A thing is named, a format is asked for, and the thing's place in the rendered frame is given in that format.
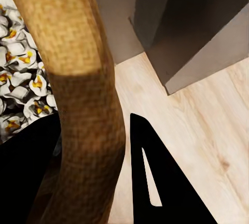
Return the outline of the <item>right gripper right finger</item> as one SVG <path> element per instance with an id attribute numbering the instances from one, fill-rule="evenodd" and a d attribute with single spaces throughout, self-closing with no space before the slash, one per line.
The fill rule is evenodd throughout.
<path id="1" fill-rule="evenodd" d="M 217 224 L 150 122 L 130 114 L 134 224 Z M 162 206 L 150 203 L 142 148 Z"/>

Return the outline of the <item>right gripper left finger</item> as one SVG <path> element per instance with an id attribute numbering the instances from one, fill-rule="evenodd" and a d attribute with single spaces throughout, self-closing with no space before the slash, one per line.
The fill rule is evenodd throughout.
<path id="1" fill-rule="evenodd" d="M 61 132 L 52 113 L 0 145 L 0 224 L 25 224 Z"/>

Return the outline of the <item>popcorn bag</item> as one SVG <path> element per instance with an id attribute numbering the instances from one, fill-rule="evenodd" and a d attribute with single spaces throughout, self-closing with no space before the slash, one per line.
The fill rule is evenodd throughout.
<path id="1" fill-rule="evenodd" d="M 13 1 L 41 56 L 62 131 L 62 151 L 51 156 L 25 224 L 107 224 L 126 130 L 98 4 Z M 24 105 L 5 114 L 22 112 Z"/>

